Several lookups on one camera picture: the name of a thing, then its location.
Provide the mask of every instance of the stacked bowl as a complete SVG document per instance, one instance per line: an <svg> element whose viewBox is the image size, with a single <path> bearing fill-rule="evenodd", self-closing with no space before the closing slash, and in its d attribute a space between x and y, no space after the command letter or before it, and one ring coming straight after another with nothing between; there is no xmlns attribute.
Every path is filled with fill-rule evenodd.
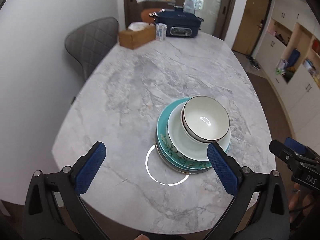
<svg viewBox="0 0 320 240"><path fill-rule="evenodd" d="M228 113L209 97L178 99L158 119L157 150L169 166L183 173L196 174L212 168L207 157L208 145L217 142L228 152L230 141Z"/></svg>

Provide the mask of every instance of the orange chair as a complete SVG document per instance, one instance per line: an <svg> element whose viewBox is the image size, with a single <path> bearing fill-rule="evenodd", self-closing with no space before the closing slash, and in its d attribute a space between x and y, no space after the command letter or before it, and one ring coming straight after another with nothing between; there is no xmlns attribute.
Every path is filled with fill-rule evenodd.
<svg viewBox="0 0 320 240"><path fill-rule="evenodd" d="M140 14L141 20L146 23L153 23L155 20L149 16L149 13L158 12L160 10L162 10L162 8L144 9Z"/></svg>

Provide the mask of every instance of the gray chair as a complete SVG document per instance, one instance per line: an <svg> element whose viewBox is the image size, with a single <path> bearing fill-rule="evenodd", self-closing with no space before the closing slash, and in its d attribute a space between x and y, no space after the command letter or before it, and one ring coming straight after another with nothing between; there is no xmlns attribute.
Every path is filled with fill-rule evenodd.
<svg viewBox="0 0 320 240"><path fill-rule="evenodd" d="M117 43L118 32L118 21L107 17L87 23L67 36L66 50L82 65L84 80Z"/></svg>

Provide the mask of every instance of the wooden tissue box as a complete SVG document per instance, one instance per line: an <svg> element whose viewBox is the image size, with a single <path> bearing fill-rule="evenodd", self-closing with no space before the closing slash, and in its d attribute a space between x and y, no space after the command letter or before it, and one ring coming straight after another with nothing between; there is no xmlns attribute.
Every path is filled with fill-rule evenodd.
<svg viewBox="0 0 320 240"><path fill-rule="evenodd" d="M149 25L141 31L134 32L125 30L119 32L120 46L129 49L138 48L156 38L156 28L154 25Z"/></svg>

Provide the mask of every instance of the marble table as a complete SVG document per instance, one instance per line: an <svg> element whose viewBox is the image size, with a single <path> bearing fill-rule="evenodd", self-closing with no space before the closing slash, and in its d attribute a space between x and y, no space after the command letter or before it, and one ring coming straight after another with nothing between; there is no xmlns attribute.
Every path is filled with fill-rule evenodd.
<svg viewBox="0 0 320 240"><path fill-rule="evenodd" d="M89 205L142 231L186 234L212 228L232 199L214 169L186 177L154 149L161 111L196 95L227 104L228 155L240 166L264 173L276 168L268 124L246 73L224 41L201 32L195 39L167 38L135 50L116 45L68 112L52 149L55 161L60 169L73 165L101 141L107 156L81 195Z"/></svg>

